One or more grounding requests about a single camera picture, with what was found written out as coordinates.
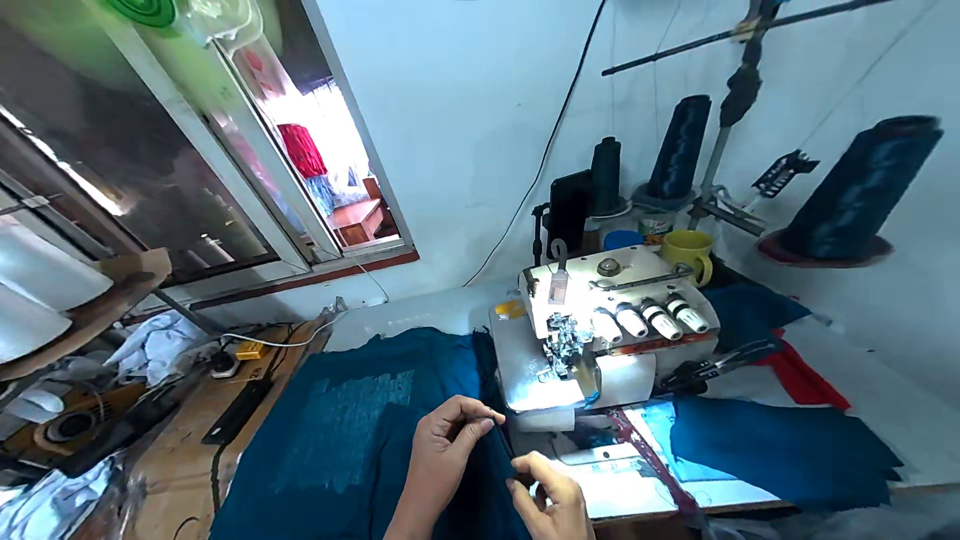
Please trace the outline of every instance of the black phone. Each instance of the black phone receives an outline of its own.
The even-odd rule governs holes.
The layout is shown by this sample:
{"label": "black phone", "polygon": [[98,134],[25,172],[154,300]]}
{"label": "black phone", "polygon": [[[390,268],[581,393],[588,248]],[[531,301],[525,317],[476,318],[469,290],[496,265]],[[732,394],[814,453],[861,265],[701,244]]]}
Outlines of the black phone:
{"label": "black phone", "polygon": [[550,185],[550,213],[546,220],[546,255],[550,260],[550,246],[555,238],[563,240],[571,254],[580,250],[592,198],[590,169],[558,178]]}

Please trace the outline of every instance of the finger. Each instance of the finger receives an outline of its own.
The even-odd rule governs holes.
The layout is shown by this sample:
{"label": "finger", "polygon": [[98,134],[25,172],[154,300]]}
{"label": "finger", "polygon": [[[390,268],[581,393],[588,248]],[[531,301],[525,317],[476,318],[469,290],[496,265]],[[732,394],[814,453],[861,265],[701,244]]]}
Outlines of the finger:
{"label": "finger", "polygon": [[547,500],[546,488],[544,488],[543,484],[541,483],[537,484],[537,491],[535,493],[537,494],[537,496],[534,498],[534,503],[537,503],[537,508],[539,508],[540,511],[543,512],[543,510],[546,510],[546,500]]}
{"label": "finger", "polygon": [[554,503],[560,503],[557,499],[558,487],[567,481],[567,478],[564,475],[558,473],[552,466],[550,466],[550,460],[543,456],[543,454],[533,451],[527,455],[521,455],[520,457],[515,457],[511,464],[514,466],[518,473],[528,473],[535,480],[540,482],[540,485],[543,486],[543,489],[546,490],[546,494]]}
{"label": "finger", "polygon": [[453,450],[466,459],[480,437],[486,435],[492,429],[493,420],[490,418],[480,418],[467,422],[460,433],[457,434],[457,438],[453,440]]}
{"label": "finger", "polygon": [[461,415],[474,418],[493,418],[497,424],[503,424],[507,420],[506,416],[483,405],[483,402],[480,400],[474,400],[466,396],[453,396],[438,406],[430,415],[436,416],[438,420],[446,420],[447,422],[453,422],[461,418]]}
{"label": "finger", "polygon": [[549,525],[550,518],[543,515],[537,504],[530,498],[530,491],[514,479],[507,480],[507,486],[514,496],[514,508],[523,520],[523,525],[532,533],[534,538],[540,536],[537,532],[543,531]]}

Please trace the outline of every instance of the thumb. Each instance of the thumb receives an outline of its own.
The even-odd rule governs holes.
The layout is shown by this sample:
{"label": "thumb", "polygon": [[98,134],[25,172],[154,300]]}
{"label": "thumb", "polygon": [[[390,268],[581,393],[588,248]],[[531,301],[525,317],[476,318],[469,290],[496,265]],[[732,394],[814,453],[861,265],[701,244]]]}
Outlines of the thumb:
{"label": "thumb", "polygon": [[480,437],[493,429],[493,418],[476,418],[467,422],[457,438],[453,441],[453,448],[463,457],[467,457]]}
{"label": "thumb", "polygon": [[548,528],[549,518],[546,514],[540,512],[537,503],[534,503],[534,500],[530,497],[530,490],[522,483],[515,479],[508,479],[507,487],[514,496],[516,513],[520,515],[520,519],[523,520],[523,524],[527,526],[530,534],[536,538],[539,535],[538,533]]}

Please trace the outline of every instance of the white wall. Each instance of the white wall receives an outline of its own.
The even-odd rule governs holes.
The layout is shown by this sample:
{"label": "white wall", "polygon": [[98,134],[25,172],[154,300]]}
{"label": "white wall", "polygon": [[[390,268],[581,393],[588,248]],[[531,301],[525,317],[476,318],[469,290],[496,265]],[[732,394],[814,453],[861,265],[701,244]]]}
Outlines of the white wall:
{"label": "white wall", "polygon": [[[536,173],[598,2],[317,3],[420,252],[420,261],[375,275],[394,300],[462,285]],[[780,14],[830,3],[793,0]],[[531,263],[530,208],[546,200],[552,179],[589,167],[602,136],[623,143],[627,194],[649,176],[676,103],[707,93],[714,108],[699,182],[742,47],[719,42],[613,77],[600,71],[654,52],[661,40],[667,48],[729,29],[746,7],[745,0],[683,0],[679,8],[676,0],[609,0],[540,185],[481,280]],[[718,249],[960,406],[952,391],[960,339],[950,320],[960,315],[950,270],[960,264],[950,207],[960,187],[949,168],[960,150],[956,20],[954,0],[895,0],[772,31],[760,65],[763,88],[732,132],[717,182],[745,195],[776,157],[802,147],[823,164],[758,208],[785,224],[857,132],[898,114],[941,116],[947,134],[882,232],[897,247],[889,260],[858,270],[782,269],[754,256],[752,239],[736,230],[722,232]],[[216,312],[236,321],[308,316],[335,294],[352,305],[381,296],[360,275]],[[903,306],[925,317],[910,320],[899,313]]]}

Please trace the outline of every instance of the red cloth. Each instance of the red cloth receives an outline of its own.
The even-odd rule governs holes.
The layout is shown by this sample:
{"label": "red cloth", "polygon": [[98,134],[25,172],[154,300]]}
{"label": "red cloth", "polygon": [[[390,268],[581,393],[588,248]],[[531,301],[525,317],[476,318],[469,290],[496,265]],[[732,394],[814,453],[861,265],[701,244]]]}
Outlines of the red cloth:
{"label": "red cloth", "polygon": [[833,405],[840,410],[850,408],[846,400],[836,388],[813,368],[806,365],[804,359],[789,343],[783,341],[783,329],[776,329],[774,333],[781,338],[783,350],[767,356],[756,365],[768,365],[774,368],[774,373],[780,379],[780,384],[787,394],[798,405]]}
{"label": "red cloth", "polygon": [[326,174],[324,159],[320,157],[320,150],[317,150],[306,128],[297,124],[280,124],[276,127],[287,147],[287,155],[304,178]]}

